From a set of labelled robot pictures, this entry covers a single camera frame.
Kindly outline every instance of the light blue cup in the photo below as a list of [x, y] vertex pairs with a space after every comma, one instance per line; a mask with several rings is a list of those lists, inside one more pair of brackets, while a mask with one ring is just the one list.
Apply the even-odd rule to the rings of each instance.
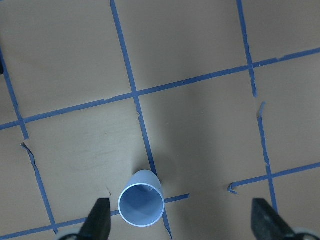
[[118, 209], [128, 224], [136, 227], [155, 224], [165, 211], [164, 194], [158, 177], [149, 170], [134, 174], [119, 197]]

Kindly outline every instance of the plastic cup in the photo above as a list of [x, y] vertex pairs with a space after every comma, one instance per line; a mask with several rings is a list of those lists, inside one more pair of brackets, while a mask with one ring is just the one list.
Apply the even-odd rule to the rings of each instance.
[[134, 174], [119, 197], [118, 209], [128, 224], [136, 227], [155, 224], [165, 211], [164, 194], [158, 177], [149, 170]]

